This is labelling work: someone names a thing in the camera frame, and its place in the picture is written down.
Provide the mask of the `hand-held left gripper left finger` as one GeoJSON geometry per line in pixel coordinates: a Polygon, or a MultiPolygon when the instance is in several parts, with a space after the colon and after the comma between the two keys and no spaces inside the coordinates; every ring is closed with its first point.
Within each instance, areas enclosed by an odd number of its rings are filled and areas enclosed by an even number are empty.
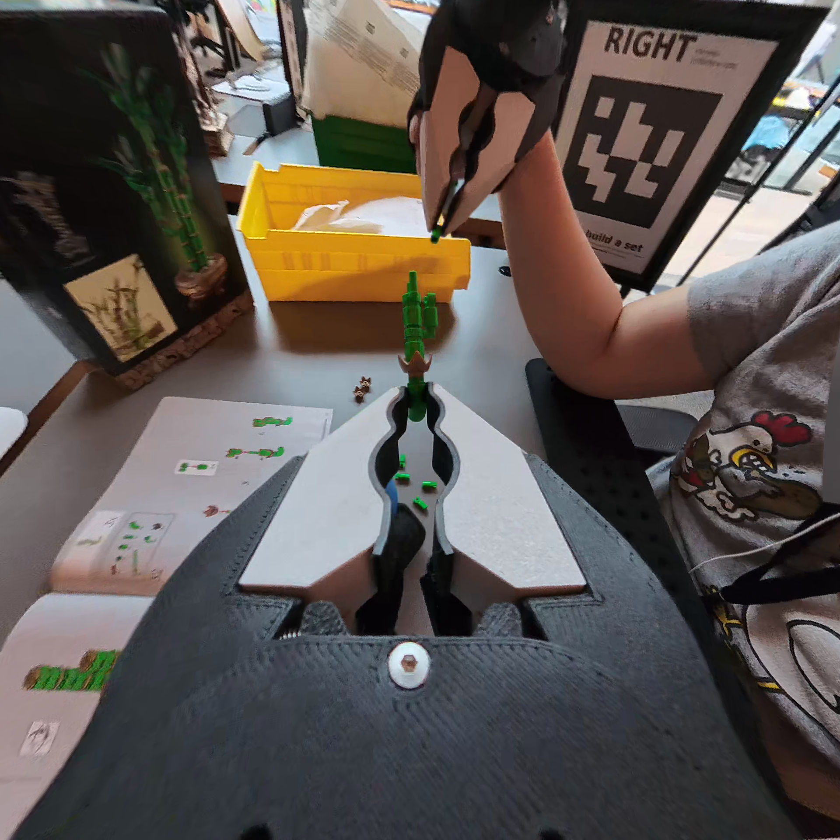
{"type": "Polygon", "coordinates": [[[330,602],[352,629],[391,635],[402,590],[380,592],[390,527],[385,485],[403,435],[403,387],[389,389],[314,445],[239,578],[249,594],[330,602]]]}

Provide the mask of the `person in grey shirt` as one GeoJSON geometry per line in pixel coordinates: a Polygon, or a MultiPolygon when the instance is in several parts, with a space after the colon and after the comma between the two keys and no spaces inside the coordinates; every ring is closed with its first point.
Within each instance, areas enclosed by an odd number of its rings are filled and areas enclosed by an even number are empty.
{"type": "Polygon", "coordinates": [[[823,505],[838,345],[838,224],[693,283],[689,325],[715,396],[649,470],[718,635],[763,702],[790,798],[838,819],[838,520],[823,505]]]}

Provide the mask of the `thin green lego bar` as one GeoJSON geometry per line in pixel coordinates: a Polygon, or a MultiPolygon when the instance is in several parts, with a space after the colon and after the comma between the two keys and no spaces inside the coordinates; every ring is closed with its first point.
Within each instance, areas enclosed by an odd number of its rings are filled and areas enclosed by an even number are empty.
{"type": "Polygon", "coordinates": [[[461,192],[463,181],[458,179],[450,182],[444,191],[443,200],[440,204],[437,221],[431,228],[430,240],[437,244],[439,240],[448,234],[449,226],[455,214],[455,208],[461,192]]]}

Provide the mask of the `brown lego tree model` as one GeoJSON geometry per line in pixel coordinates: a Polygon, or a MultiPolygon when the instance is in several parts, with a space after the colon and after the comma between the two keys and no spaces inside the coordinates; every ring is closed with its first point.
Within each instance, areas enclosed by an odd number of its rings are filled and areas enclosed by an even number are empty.
{"type": "Polygon", "coordinates": [[[208,153],[213,159],[224,158],[228,156],[234,139],[228,127],[228,116],[218,109],[216,99],[204,82],[189,44],[180,39],[175,42],[208,153]]]}

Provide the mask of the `black rounded object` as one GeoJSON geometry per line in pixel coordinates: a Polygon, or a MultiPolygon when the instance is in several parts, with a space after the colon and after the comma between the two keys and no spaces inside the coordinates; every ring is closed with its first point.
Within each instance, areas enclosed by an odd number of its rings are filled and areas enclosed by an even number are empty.
{"type": "Polygon", "coordinates": [[[425,537],[424,522],[410,507],[398,504],[378,561],[380,592],[391,596],[402,589],[404,573],[422,548],[425,537]]]}

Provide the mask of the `lego instruction booklet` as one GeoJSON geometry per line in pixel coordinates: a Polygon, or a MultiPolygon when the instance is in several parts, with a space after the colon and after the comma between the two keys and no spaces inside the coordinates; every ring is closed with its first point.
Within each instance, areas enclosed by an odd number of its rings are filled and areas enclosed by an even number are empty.
{"type": "Polygon", "coordinates": [[[100,702],[162,585],[291,456],[329,434],[322,407],[161,400],[2,647],[1,832],[14,834],[100,702]]]}

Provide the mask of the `green lego pieces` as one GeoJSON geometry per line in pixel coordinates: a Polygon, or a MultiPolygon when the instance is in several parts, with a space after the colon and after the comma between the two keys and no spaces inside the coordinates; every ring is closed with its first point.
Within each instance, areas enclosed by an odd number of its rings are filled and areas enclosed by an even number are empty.
{"type": "Polygon", "coordinates": [[[399,502],[406,504],[422,517],[431,516],[443,482],[430,464],[407,453],[398,456],[398,468],[389,487],[395,490],[399,502]]]}

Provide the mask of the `green lego bamboo stem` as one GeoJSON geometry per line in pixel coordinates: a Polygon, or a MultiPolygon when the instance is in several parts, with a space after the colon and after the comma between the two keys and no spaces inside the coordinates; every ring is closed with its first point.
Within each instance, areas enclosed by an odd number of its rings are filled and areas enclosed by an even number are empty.
{"type": "Polygon", "coordinates": [[[426,354],[425,342],[436,337],[438,328],[437,296],[433,291],[422,295],[417,272],[408,273],[406,292],[402,296],[404,352],[398,363],[407,378],[408,417],[418,423],[426,416],[428,372],[432,356],[426,354]]]}

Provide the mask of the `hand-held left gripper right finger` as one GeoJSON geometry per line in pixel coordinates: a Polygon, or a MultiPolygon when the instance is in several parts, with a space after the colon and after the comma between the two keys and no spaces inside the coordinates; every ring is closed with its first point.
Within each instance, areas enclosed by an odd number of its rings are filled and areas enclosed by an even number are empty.
{"type": "Polygon", "coordinates": [[[584,594],[586,579],[531,458],[441,385],[427,387],[444,484],[421,580],[434,633],[468,636],[487,608],[584,594]]]}

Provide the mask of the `black framed marker sign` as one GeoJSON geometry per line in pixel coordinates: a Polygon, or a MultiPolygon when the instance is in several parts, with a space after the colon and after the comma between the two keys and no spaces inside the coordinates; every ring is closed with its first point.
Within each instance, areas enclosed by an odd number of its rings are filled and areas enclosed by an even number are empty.
{"type": "Polygon", "coordinates": [[[556,151],[587,241],[623,296],[653,289],[827,13],[569,3],[556,151]]]}

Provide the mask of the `green plastic bin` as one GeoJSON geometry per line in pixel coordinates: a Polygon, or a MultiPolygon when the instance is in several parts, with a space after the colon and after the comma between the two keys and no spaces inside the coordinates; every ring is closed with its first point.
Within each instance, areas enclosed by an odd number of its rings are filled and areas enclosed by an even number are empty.
{"type": "Polygon", "coordinates": [[[328,116],[311,118],[321,166],[416,174],[415,156],[405,127],[328,116]]]}

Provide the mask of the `black lego set box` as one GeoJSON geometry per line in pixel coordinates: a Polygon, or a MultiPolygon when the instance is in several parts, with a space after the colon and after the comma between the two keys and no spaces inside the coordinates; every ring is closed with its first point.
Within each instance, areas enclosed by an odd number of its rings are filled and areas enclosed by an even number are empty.
{"type": "Polygon", "coordinates": [[[2,2],[2,275],[137,391],[253,305],[175,27],[132,2],[2,2]]]}

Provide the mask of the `crumpled white plastic bag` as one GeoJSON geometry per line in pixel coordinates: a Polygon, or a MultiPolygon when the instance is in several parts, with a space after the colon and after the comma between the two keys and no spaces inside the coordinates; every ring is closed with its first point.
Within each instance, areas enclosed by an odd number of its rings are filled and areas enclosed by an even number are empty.
{"type": "Polygon", "coordinates": [[[291,230],[313,233],[427,237],[424,208],[419,198],[388,196],[365,203],[340,201],[310,206],[291,230]]]}

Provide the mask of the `yellow plastic bin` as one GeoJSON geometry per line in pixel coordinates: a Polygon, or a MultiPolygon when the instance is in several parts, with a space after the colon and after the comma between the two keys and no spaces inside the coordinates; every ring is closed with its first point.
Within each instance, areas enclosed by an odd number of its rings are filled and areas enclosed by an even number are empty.
{"type": "Polygon", "coordinates": [[[471,245],[447,236],[313,233],[291,230],[320,204],[388,196],[420,199],[417,175],[283,164],[252,164],[237,227],[270,301],[399,301],[416,271],[422,291],[449,302],[470,279],[471,245]]]}

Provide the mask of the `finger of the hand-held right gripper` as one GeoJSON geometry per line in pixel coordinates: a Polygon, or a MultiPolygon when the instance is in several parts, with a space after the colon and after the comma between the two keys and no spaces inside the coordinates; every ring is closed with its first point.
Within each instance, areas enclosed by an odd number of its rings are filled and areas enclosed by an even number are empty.
{"type": "Polygon", "coordinates": [[[457,228],[487,195],[480,126],[487,99],[469,58],[444,49],[430,107],[420,119],[418,173],[427,228],[457,228]]]}
{"type": "Polygon", "coordinates": [[[463,172],[445,210],[445,235],[453,234],[511,173],[534,109],[519,91],[501,92],[492,103],[475,105],[476,126],[465,125],[462,131],[467,145],[456,160],[463,172]]]}

